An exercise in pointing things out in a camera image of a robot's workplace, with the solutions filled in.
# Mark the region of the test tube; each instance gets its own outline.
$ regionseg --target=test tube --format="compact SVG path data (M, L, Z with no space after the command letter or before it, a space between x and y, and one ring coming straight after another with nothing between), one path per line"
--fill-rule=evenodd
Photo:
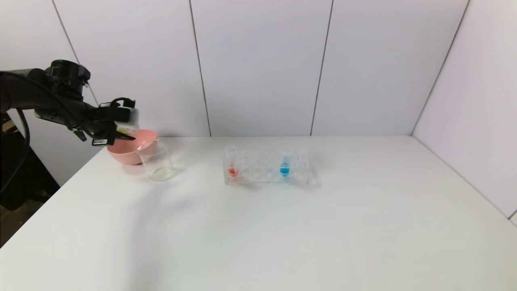
M237 153L237 149L234 145L227 145L226 148L224 148L224 153L226 155L226 165L228 167L228 174L230 174L231 177L236 177L237 174L239 174L239 171L235 169L235 156Z
M261 177L261 165L260 165L260 157L259 153L257 151L253 152L253 155L251 156L251 166L253 167L253 178L255 181L260 180Z
M280 174L282 177L289 176L291 170L291 159L293 158L293 149L286 148L281 152L280 158Z

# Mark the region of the blue liquid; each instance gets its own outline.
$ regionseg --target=blue liquid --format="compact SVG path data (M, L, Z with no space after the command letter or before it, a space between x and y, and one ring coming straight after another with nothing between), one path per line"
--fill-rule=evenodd
M287 177L287 175L289 175L289 164L288 163L280 164L280 174L282 174L283 177Z

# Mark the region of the clear acrylic rack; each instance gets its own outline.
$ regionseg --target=clear acrylic rack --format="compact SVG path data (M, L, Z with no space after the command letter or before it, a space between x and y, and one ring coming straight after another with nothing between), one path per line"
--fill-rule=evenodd
M310 178L305 152L294 147L282 150L240 150L234 145L224 149L224 183L302 183Z

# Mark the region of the clear plastic cup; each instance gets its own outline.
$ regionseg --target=clear plastic cup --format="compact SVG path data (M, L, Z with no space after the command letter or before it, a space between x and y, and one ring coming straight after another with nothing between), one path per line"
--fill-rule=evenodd
M172 178L174 170L171 155L167 144L162 140L154 140L143 143L136 150L149 179L155 182L163 182Z

